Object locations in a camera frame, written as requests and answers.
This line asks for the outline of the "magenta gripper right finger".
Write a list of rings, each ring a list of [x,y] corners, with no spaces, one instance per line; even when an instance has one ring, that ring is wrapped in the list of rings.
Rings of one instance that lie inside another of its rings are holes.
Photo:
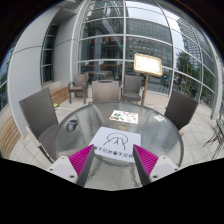
[[[179,170],[168,157],[158,157],[137,145],[133,146],[133,156],[143,186]]]

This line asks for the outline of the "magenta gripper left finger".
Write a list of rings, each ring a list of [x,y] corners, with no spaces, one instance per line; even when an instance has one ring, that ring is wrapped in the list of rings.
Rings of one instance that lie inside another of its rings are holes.
[[[94,155],[94,146],[90,145],[69,157],[61,156],[47,171],[80,187],[84,187]]]

